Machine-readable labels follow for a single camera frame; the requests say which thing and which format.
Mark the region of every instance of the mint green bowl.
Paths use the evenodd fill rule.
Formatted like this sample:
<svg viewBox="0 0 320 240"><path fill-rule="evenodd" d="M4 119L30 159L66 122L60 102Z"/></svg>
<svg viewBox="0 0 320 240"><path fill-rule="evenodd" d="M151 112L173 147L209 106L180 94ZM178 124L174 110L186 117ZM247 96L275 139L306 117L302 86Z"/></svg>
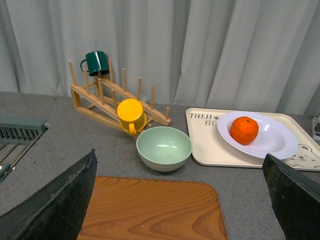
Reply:
<svg viewBox="0 0 320 240"><path fill-rule="evenodd" d="M192 153L190 138L182 131L168 126L145 130L136 140L142 161L160 172L180 168Z"/></svg>

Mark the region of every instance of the white curtain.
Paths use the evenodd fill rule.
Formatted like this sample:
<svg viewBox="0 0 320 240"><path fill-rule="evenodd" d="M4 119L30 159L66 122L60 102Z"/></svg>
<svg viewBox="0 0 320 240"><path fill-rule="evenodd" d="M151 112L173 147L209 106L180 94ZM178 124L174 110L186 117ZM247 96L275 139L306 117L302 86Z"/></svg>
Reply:
<svg viewBox="0 0 320 240"><path fill-rule="evenodd" d="M320 114L318 0L0 0L0 91L70 96L91 51L145 102Z"/></svg>

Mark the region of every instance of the gray dish drainer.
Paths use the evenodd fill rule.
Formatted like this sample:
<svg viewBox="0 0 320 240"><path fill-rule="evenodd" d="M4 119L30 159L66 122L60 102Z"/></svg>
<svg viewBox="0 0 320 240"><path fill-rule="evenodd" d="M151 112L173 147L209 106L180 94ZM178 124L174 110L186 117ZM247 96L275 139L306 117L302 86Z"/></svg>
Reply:
<svg viewBox="0 0 320 240"><path fill-rule="evenodd" d="M0 116L0 183L46 132L45 119Z"/></svg>

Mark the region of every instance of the tangerine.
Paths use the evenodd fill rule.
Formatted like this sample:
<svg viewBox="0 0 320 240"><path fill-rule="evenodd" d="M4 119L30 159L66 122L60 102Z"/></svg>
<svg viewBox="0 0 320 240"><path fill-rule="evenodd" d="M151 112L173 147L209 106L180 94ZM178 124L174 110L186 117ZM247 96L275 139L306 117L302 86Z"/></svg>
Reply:
<svg viewBox="0 0 320 240"><path fill-rule="evenodd" d="M258 136L258 123L248 116L241 116L235 119L230 127L230 135L238 143L248 145Z"/></svg>

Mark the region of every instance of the yellow cup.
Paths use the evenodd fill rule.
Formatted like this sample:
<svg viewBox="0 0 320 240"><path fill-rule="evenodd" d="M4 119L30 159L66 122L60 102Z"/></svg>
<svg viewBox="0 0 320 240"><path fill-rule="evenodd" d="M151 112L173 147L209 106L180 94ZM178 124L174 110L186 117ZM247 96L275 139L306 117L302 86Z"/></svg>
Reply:
<svg viewBox="0 0 320 240"><path fill-rule="evenodd" d="M142 130L147 122L144 108L138 100L133 98L123 100L117 108L117 114L121 128L131 136L135 136Z"/></svg>

